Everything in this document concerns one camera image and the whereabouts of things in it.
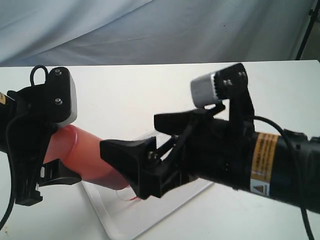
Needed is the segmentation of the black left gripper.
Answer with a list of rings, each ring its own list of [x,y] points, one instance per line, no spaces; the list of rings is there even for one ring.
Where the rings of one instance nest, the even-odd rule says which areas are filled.
[[[14,203],[30,207],[43,200],[38,185],[74,185],[82,178],[59,158],[43,164],[50,138],[57,130],[57,124],[47,116],[45,86],[9,90],[7,95],[14,103],[6,129],[8,158],[14,167]]]

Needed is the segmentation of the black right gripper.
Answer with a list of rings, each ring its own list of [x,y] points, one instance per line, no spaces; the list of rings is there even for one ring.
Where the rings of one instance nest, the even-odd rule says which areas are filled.
[[[214,117],[214,109],[155,114],[156,131],[170,139],[157,148],[155,137],[142,140],[107,139],[100,157],[146,200],[204,179],[236,190],[250,191],[254,123]]]

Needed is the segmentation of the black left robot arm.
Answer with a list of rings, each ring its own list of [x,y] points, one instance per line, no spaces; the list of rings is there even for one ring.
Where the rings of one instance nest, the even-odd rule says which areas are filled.
[[[9,90],[1,98],[0,150],[13,173],[13,203],[32,206],[43,200],[38,187],[80,182],[60,158],[44,162],[52,135],[77,118],[75,90],[40,84]]]

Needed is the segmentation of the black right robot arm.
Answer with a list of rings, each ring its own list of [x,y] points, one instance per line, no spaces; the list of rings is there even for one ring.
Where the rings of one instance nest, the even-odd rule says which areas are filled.
[[[115,168],[140,199],[204,179],[293,206],[303,189],[307,210],[320,211],[320,140],[285,131],[256,132],[252,121],[234,126],[215,118],[223,106],[154,116],[155,129],[169,135],[157,146],[143,140],[103,140],[101,158]]]

